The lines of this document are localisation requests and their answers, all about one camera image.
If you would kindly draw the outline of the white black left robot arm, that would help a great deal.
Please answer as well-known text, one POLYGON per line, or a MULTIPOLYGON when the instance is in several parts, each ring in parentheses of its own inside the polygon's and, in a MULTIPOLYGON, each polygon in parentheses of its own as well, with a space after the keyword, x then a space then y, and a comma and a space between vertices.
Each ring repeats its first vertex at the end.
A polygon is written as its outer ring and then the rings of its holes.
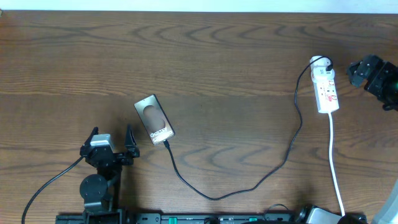
POLYGON ((129 212, 119 207, 121 174, 124 166, 131 166, 140 156, 131 125, 127 126, 124 142, 125 152, 114 152, 110 134, 100 134, 95 127, 80 148, 85 162, 97 173, 87 176, 80 184, 80 195, 84 200, 84 223, 130 222, 129 212))

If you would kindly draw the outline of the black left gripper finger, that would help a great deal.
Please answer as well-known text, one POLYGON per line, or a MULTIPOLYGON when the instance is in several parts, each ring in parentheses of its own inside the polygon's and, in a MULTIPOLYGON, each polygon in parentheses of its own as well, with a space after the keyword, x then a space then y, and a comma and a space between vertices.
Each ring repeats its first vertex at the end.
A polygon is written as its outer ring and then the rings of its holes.
POLYGON ((91 140, 93 136, 98 134, 98 127, 94 127, 91 134, 89 135, 88 139, 84 142, 83 146, 91 146, 91 140))
POLYGON ((137 144, 136 144, 136 141, 134 139, 132 127, 131 127, 130 124, 127 125, 124 146, 125 146, 126 149, 137 149, 137 144))

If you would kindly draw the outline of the white power strip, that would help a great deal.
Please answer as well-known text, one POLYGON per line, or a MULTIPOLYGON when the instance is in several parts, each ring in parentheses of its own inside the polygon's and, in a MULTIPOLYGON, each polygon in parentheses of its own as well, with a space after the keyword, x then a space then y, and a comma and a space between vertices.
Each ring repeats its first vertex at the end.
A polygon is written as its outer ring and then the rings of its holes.
POLYGON ((324 69, 316 69, 311 72, 319 113, 332 113, 340 108, 334 77, 334 70, 327 72, 324 69))

